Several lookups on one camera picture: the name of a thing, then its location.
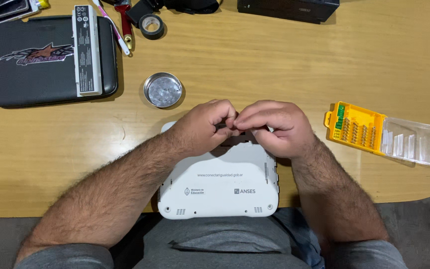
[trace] metal bowl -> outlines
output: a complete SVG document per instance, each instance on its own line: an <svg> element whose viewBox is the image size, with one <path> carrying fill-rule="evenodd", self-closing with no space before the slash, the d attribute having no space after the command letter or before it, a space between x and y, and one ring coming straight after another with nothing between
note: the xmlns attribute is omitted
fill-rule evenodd
<svg viewBox="0 0 430 269"><path fill-rule="evenodd" d="M175 104L182 96L182 83L170 73L155 73L146 79L144 95L154 106L166 108Z"/></svg>

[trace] clear plastic lid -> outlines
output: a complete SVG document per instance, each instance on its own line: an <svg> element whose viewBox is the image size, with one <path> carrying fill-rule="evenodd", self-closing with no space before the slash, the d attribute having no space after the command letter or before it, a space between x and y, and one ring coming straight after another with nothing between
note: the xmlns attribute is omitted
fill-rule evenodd
<svg viewBox="0 0 430 269"><path fill-rule="evenodd" d="M430 165L430 125L387 117L380 150L386 156Z"/></svg>

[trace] hand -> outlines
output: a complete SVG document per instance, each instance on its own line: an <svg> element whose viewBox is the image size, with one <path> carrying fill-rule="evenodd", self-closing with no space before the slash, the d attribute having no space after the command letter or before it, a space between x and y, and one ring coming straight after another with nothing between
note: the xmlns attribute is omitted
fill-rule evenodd
<svg viewBox="0 0 430 269"><path fill-rule="evenodd" d="M306 115L294 103L257 101L242 110L234 125L251 130L260 145L282 158L303 156L316 141Z"/></svg>
<svg viewBox="0 0 430 269"><path fill-rule="evenodd" d="M179 119L165 133L175 138L176 146L182 157L200 156L231 136L241 131L233 128L237 112L229 100L212 100L200 104ZM215 125L225 119L226 127L216 130Z"/></svg>

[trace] red handle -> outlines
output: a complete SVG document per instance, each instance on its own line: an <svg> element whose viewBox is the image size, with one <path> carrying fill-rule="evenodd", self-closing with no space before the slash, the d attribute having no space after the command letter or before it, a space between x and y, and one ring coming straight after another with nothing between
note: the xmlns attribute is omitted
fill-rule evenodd
<svg viewBox="0 0 430 269"><path fill-rule="evenodd" d="M125 12L130 9L130 6L120 5L115 6L114 8L120 13L120 17L122 18L122 36L125 36L126 34L132 35L132 25L130 24L127 15L125 15Z"/></svg>

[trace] hairy forearm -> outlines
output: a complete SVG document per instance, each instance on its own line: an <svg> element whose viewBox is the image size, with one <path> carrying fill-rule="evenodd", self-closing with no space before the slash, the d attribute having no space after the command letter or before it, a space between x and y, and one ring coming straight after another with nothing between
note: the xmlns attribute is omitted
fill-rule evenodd
<svg viewBox="0 0 430 269"><path fill-rule="evenodd" d="M369 195L318 138L305 158L292 160L303 213L322 243L388 240Z"/></svg>
<svg viewBox="0 0 430 269"><path fill-rule="evenodd" d="M113 246L132 228L180 153L167 135L153 137L70 188L28 236L18 261L47 246Z"/></svg>

